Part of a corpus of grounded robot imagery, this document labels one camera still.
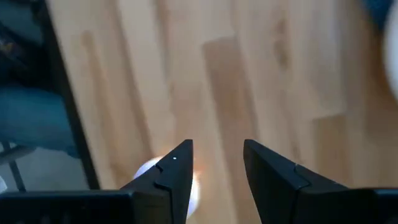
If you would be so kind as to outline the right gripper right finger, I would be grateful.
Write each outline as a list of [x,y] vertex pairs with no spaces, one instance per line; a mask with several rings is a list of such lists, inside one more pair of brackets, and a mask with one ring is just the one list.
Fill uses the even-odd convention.
[[349,189],[258,142],[244,142],[244,165],[263,223],[373,223],[371,190]]

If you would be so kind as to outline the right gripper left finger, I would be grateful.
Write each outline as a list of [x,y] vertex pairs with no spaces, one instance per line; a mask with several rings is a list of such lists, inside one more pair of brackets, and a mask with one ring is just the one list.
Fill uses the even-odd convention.
[[139,177],[132,191],[134,223],[185,224],[193,180],[193,141],[186,139]]

